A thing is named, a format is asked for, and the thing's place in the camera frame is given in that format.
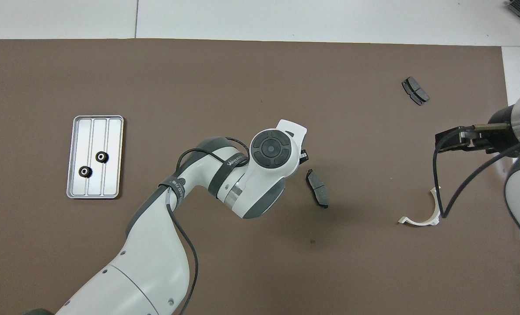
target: brown table surface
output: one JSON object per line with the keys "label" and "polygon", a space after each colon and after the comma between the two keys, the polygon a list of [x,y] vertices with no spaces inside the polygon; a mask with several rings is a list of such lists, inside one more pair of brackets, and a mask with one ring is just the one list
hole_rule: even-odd
{"label": "brown table surface", "polygon": [[[430,102],[409,99],[408,76]],[[187,314],[520,314],[509,161],[436,227],[397,224],[432,213],[434,134],[504,106],[499,47],[0,40],[0,314],[56,312],[120,250],[180,153],[210,136],[250,142],[282,118],[308,128],[310,161],[268,213],[242,220],[202,188],[176,211],[200,258]],[[126,120],[114,200],[66,197],[72,120],[89,114]],[[445,199],[488,158],[440,155]]]}

